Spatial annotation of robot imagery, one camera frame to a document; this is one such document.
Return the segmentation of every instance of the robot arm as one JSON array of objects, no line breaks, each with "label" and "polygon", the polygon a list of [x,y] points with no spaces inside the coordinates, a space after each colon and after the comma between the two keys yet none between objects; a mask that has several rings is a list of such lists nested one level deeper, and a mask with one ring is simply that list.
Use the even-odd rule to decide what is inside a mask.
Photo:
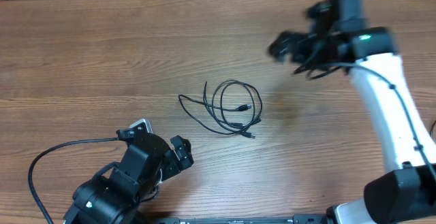
[{"label": "robot arm", "polygon": [[[328,209],[324,223],[398,223],[436,214],[436,145],[426,131],[404,78],[392,35],[368,28],[360,0],[325,0],[307,10],[310,33],[283,32],[269,53],[291,54],[310,79],[344,68],[371,113],[386,175],[364,197]],[[311,77],[315,70],[324,73]]]},{"label": "robot arm", "polygon": [[[436,163],[436,144],[427,132],[405,81],[401,56],[392,53],[376,54],[366,60],[357,60],[361,65],[385,76],[395,84],[410,114],[418,141],[430,163]],[[362,69],[351,69],[352,84],[371,113],[374,130],[382,145],[386,173],[403,168],[404,162],[412,166],[424,165],[422,155],[416,150],[401,101],[395,92],[380,78]]]},{"label": "robot arm", "polygon": [[[193,165],[189,140],[173,137],[171,150],[164,139],[153,134],[146,119],[116,133],[127,143],[123,159],[104,167],[77,188],[74,203],[64,216],[65,224],[146,223],[138,217],[140,203],[150,200],[145,199],[150,192],[158,193],[160,182]],[[110,177],[104,177],[112,168]]]}]

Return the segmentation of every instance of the green led light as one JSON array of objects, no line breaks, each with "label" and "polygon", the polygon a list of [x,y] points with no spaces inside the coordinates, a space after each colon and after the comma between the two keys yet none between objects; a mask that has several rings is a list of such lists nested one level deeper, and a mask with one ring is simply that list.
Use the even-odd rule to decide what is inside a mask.
[{"label": "green led light", "polygon": [[370,39],[370,38],[371,38],[371,36],[370,36],[370,35],[367,35],[367,34],[359,36],[359,39],[360,39],[360,40],[368,40],[368,39]]}]

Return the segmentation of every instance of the black cable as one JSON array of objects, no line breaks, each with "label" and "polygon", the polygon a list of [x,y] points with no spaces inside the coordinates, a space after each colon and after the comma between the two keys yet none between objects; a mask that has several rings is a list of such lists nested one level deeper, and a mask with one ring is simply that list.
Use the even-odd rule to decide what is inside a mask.
[{"label": "black cable", "polygon": [[74,141],[74,142],[66,142],[66,143],[62,143],[60,145],[57,146],[53,146],[52,148],[49,148],[47,150],[45,150],[44,152],[40,153],[31,163],[30,168],[29,168],[29,174],[27,176],[27,180],[29,181],[29,188],[30,188],[30,192],[32,193],[33,199],[35,199],[36,204],[38,205],[38,207],[40,207],[40,210],[42,212],[42,214],[44,215],[44,217],[46,218],[48,224],[54,224],[53,220],[51,219],[50,215],[48,214],[46,208],[44,207],[44,205],[42,204],[40,198],[38,197],[35,187],[33,186],[33,180],[32,180],[32,173],[33,173],[33,168],[35,167],[36,162],[38,162],[38,160],[40,160],[44,155],[46,155],[49,152],[52,152],[56,149],[62,148],[64,146],[71,146],[71,145],[76,145],[76,144],[83,144],[83,143],[94,143],[94,142],[113,142],[118,140],[118,138],[106,138],[106,139],[94,139],[94,140],[78,140],[78,141]]},{"label": "black cable", "polygon": [[433,131],[435,130],[436,127],[436,121],[433,122],[433,124],[430,127],[430,137],[433,139]]},{"label": "black cable", "polygon": [[313,52],[307,57],[307,59],[304,61],[304,63],[294,70],[294,74],[300,74],[304,71],[309,71],[310,67],[308,66],[311,64],[311,62],[315,59],[315,57],[318,55],[318,53],[322,50],[326,42],[324,40],[320,40],[315,44],[315,48]]},{"label": "black cable", "polygon": [[[399,99],[399,101],[400,101],[400,103],[401,103],[401,106],[403,107],[404,113],[405,113],[406,118],[407,118],[407,122],[409,123],[410,129],[411,129],[411,132],[412,132],[412,135],[413,135],[413,137],[414,137],[414,141],[416,142],[416,146],[415,146],[414,149],[415,149],[415,150],[418,150],[418,151],[420,152],[421,157],[422,157],[422,160],[424,161],[424,163],[425,163],[425,164],[427,165],[427,167],[429,168],[430,173],[433,175],[433,178],[435,179],[435,182],[436,182],[436,171],[435,171],[435,169],[433,168],[433,166],[432,166],[432,164],[430,163],[429,159],[427,158],[427,156],[426,156],[425,153],[424,153],[424,150],[423,150],[424,147],[423,147],[423,145],[419,142],[418,134],[416,133],[416,130],[415,130],[414,124],[413,124],[413,122],[412,122],[412,120],[411,120],[411,116],[410,116],[409,110],[407,109],[407,106],[406,106],[406,104],[405,104],[405,102],[404,102],[403,97],[401,96],[401,94],[400,94],[400,93],[398,92],[398,90],[396,89],[396,85],[393,84],[393,83],[391,83],[391,82],[390,82],[390,81],[389,81],[385,76],[379,74],[378,72],[376,72],[376,71],[374,71],[374,70],[372,70],[372,69],[369,69],[369,68],[367,68],[367,67],[364,67],[364,66],[361,66],[361,65],[357,65],[357,64],[355,64],[355,63],[342,63],[342,62],[338,62],[338,63],[328,63],[328,64],[323,64],[323,65],[317,65],[317,66],[315,66],[313,69],[311,69],[311,70],[307,73],[307,77],[308,77],[309,79],[316,79],[316,78],[319,78],[320,75],[315,76],[315,77],[311,77],[312,72],[314,72],[316,69],[326,69],[326,68],[329,68],[329,67],[334,67],[334,70],[335,70],[335,71],[338,70],[337,67],[348,67],[348,68],[361,69],[361,70],[364,70],[364,71],[367,71],[367,72],[371,73],[372,75],[374,75],[374,76],[380,78],[380,79],[383,80],[386,84],[388,84],[389,89],[391,89],[391,90],[393,90],[393,91],[395,92],[396,96],[398,97],[398,99]],[[436,125],[436,121],[435,121],[435,123],[433,123],[433,125],[432,125],[432,130],[434,129],[434,126],[435,126],[435,125]]]},{"label": "black cable", "polygon": [[[179,99],[180,99],[180,97],[183,97],[183,98],[187,99],[188,101],[192,101],[192,102],[197,103],[197,104],[202,104],[203,106],[206,105],[204,102],[198,101],[198,100],[196,100],[196,99],[192,99],[192,98],[190,98],[190,97],[187,97],[186,95],[178,95],[178,98],[179,98]],[[248,110],[248,109],[251,108],[251,105],[248,105],[248,104],[242,105],[242,106],[240,106],[239,108],[234,108],[234,109],[229,109],[229,108],[220,108],[220,107],[217,107],[217,106],[213,106],[213,107],[214,107],[215,109],[224,110],[224,111],[226,111],[226,112],[241,112],[241,111],[243,111],[243,109],[244,109],[243,106],[246,106],[246,107],[247,107],[246,110]]]},{"label": "black cable", "polygon": [[140,203],[144,203],[144,202],[151,201],[151,200],[153,200],[153,199],[157,199],[157,196],[159,196],[159,193],[161,192],[161,189],[160,189],[159,185],[157,185],[156,187],[153,187],[153,190],[151,190],[151,193],[150,193],[150,194],[152,194],[152,193],[154,193],[154,192],[156,192],[156,193],[154,194],[154,196],[149,197],[149,198],[144,199],[144,200],[141,200]]},{"label": "black cable", "polygon": [[[237,108],[237,109],[233,109],[233,110],[223,108],[223,95],[224,95],[224,92],[225,92],[225,90],[226,90],[230,85],[233,85],[233,84],[239,84],[239,85],[241,85],[242,87],[245,88],[245,90],[246,90],[246,91],[248,92],[248,94],[250,95],[251,102],[252,102],[253,105],[247,105],[247,104],[245,104],[245,105],[242,105],[242,106],[240,106],[239,108]],[[220,89],[221,87],[223,87],[223,90],[221,91],[221,96],[220,96],[220,100],[219,100],[219,106],[214,106],[215,95],[218,93],[218,91],[219,91],[219,89]],[[184,111],[185,111],[185,112],[186,112],[186,113],[187,113],[187,114],[188,114],[188,115],[189,115],[193,120],[197,121],[197,123],[199,123],[201,126],[203,126],[203,128],[205,128],[205,129],[207,129],[207,130],[209,130],[209,131],[212,131],[213,133],[218,133],[218,134],[221,134],[221,135],[236,135],[236,134],[239,134],[239,135],[242,135],[242,136],[244,136],[244,137],[246,137],[246,138],[253,138],[253,139],[254,139],[255,136],[254,136],[252,133],[247,132],[247,130],[250,128],[250,126],[255,125],[255,124],[259,123],[260,121],[262,121],[262,119],[260,118],[260,114],[262,113],[263,103],[262,103],[262,99],[260,98],[260,94],[259,94],[258,90],[257,90],[254,86],[251,86],[250,84],[247,84],[247,83],[245,83],[245,82],[241,82],[241,81],[237,81],[237,80],[226,80],[226,81],[222,82],[222,83],[221,83],[221,84],[220,84],[220,85],[215,89],[215,92],[213,93],[213,96],[212,96],[211,104],[209,104],[209,102],[208,102],[208,100],[207,100],[207,96],[206,96],[206,88],[207,88],[207,82],[204,84],[204,90],[203,90],[203,102],[201,102],[201,101],[197,101],[197,100],[194,100],[194,99],[189,98],[189,97],[187,97],[187,96],[185,96],[185,95],[179,95],[179,96],[178,96],[178,101],[180,102],[180,105],[182,106],[182,109],[183,109],[183,110],[184,110]],[[252,94],[252,92],[250,91],[250,89],[253,90],[253,91],[256,93],[256,95],[258,96],[258,99],[259,99],[260,109],[259,109],[259,112],[258,112],[257,114],[256,114],[256,112],[255,112],[255,100],[254,100],[253,94]],[[206,108],[206,111],[207,111],[207,112],[212,116],[212,118],[215,120],[215,122],[216,122],[220,127],[222,127],[223,129],[225,129],[226,131],[229,131],[229,132],[221,132],[221,131],[217,131],[217,130],[211,129],[211,128],[207,127],[206,125],[204,125],[201,121],[199,121],[196,117],[194,117],[192,114],[190,114],[190,113],[187,111],[186,107],[183,105],[183,102],[182,102],[181,97],[186,98],[186,99],[188,99],[189,101],[192,101],[192,102],[195,102],[195,103],[202,104],[202,105]],[[251,121],[250,121],[248,124],[246,124],[246,125],[243,125],[242,123],[231,123],[231,122],[229,122],[229,121],[225,118],[224,111],[228,111],[228,112],[242,112],[242,111],[248,110],[248,109],[250,109],[250,108],[253,108],[253,115],[252,115],[252,117],[251,117]],[[217,115],[215,114],[215,109],[218,109],[218,110],[221,111],[221,117],[222,117],[222,119],[219,119],[219,118],[217,117]]]}]

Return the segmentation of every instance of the cable connector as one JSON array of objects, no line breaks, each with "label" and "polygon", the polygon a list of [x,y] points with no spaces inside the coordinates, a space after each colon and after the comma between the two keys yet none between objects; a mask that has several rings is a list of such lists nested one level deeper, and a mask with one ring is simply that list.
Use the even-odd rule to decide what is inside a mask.
[{"label": "cable connector", "polygon": [[246,138],[256,139],[256,135],[255,135],[255,134],[252,134],[252,133],[250,133],[250,132],[242,132],[241,135],[242,135],[243,137],[246,137]]},{"label": "cable connector", "polygon": [[237,110],[239,112],[247,111],[248,109],[251,109],[251,105],[250,104],[245,104],[245,105],[239,106],[239,108],[237,108]]}]

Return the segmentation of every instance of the wooden table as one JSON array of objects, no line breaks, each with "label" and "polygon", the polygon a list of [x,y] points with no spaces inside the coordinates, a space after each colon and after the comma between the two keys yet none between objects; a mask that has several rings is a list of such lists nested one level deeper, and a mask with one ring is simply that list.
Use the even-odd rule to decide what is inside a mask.
[{"label": "wooden table", "polygon": [[[151,119],[167,141],[189,138],[196,161],[162,184],[143,212],[280,217],[359,198],[384,169],[349,77],[309,82],[291,76],[295,65],[266,55],[280,31],[307,30],[302,11],[317,1],[0,2],[0,223],[45,223],[27,184],[36,155],[62,142],[115,136],[139,118]],[[365,0],[373,26],[396,33],[428,125],[436,117],[435,2]],[[178,104],[178,94],[201,98],[205,81],[210,94],[229,78],[261,93],[255,140],[211,133]],[[238,87],[225,95],[226,106],[247,102]],[[213,126],[202,106],[187,107]],[[77,186],[125,149],[120,142],[70,146],[38,162],[35,187],[56,223]]]}]

